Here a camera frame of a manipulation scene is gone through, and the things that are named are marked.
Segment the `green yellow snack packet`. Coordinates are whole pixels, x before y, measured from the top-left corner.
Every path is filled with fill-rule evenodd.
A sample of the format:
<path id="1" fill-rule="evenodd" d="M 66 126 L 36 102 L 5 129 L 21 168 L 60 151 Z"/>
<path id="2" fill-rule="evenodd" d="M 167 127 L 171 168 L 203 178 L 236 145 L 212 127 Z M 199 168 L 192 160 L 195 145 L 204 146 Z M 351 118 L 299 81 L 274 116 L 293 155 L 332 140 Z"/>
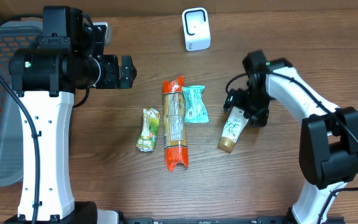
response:
<path id="1" fill-rule="evenodd" d="M 152 152 L 157 143 L 160 113 L 155 108 L 143 108 L 142 117 L 142 131 L 136 146 L 142 152 Z"/>

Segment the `teal wipes packet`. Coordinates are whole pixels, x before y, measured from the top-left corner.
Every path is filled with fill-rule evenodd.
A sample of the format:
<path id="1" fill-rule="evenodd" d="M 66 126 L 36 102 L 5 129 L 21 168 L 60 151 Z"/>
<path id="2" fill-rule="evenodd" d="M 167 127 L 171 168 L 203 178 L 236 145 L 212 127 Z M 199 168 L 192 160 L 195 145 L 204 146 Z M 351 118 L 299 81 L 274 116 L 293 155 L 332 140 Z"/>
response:
<path id="1" fill-rule="evenodd" d="M 208 111 L 203 103 L 204 85 L 193 85 L 183 87 L 185 97 L 185 122 L 186 123 L 208 123 Z"/>

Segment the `orange spaghetti package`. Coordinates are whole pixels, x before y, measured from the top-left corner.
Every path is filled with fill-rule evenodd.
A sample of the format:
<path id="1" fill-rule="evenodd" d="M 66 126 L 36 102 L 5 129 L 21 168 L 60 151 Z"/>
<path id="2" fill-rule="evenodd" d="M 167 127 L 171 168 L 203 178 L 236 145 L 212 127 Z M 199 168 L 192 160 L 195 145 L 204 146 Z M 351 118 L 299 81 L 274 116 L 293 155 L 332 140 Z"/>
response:
<path id="1" fill-rule="evenodd" d="M 184 77 L 163 83 L 163 136 L 165 164 L 172 172 L 176 165 L 188 167 L 188 146 L 185 129 Z"/>

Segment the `white shampoo tube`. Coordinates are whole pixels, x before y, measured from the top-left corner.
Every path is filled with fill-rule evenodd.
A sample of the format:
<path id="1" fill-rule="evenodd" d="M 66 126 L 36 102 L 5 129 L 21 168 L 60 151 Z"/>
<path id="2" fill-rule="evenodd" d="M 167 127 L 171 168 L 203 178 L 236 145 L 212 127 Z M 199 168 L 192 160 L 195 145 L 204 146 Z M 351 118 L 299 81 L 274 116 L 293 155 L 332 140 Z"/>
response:
<path id="1" fill-rule="evenodd" d="M 246 127 L 249 119 L 244 117 L 244 110 L 233 107 L 223 127 L 218 147 L 231 153 L 236 145 L 242 130 Z"/>

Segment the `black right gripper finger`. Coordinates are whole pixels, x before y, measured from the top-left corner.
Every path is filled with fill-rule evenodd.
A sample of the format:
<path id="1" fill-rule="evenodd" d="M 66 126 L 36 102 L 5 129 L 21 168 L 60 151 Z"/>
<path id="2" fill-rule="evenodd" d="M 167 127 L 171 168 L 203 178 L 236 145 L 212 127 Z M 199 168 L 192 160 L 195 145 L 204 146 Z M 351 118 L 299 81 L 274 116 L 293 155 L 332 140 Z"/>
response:
<path id="1" fill-rule="evenodd" d="M 269 118 L 269 107 L 263 107 L 257 111 L 245 111 L 244 117 L 248 119 L 248 126 L 251 128 L 264 127 Z"/>
<path id="2" fill-rule="evenodd" d="M 241 88 L 237 90 L 230 89 L 228 91 L 226 100 L 223 104 L 223 109 L 225 112 L 228 112 L 233 107 L 244 109 L 244 90 Z"/>

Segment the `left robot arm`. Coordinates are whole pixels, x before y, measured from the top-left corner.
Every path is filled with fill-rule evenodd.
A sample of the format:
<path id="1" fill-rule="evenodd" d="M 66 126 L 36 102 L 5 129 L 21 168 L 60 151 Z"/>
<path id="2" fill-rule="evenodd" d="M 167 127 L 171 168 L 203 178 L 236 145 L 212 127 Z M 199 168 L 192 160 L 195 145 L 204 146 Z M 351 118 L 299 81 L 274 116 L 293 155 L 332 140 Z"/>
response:
<path id="1" fill-rule="evenodd" d="M 109 26 L 83 11 L 46 6 L 39 46 L 17 50 L 9 62 L 21 108 L 23 186 L 9 223 L 122 223 L 121 212 L 74 199 L 69 172 L 70 122 L 77 90 L 128 89 L 132 58 L 106 55 Z"/>

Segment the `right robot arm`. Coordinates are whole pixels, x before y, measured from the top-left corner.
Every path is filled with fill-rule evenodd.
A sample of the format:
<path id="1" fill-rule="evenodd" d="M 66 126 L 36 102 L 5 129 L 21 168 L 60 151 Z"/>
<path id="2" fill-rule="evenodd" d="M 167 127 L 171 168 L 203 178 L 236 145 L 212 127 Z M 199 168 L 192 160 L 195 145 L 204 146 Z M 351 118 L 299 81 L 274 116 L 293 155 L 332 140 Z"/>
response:
<path id="1" fill-rule="evenodd" d="M 285 58 L 267 60 L 261 50 L 242 61 L 247 88 L 226 89 L 223 108 L 230 115 L 219 148 L 231 152 L 246 126 L 264 127 L 272 100 L 301 126 L 299 165 L 305 183 L 284 217 L 257 223 L 344 223 L 328 211 L 340 192 L 358 191 L 358 111 L 340 108 L 312 89 Z"/>

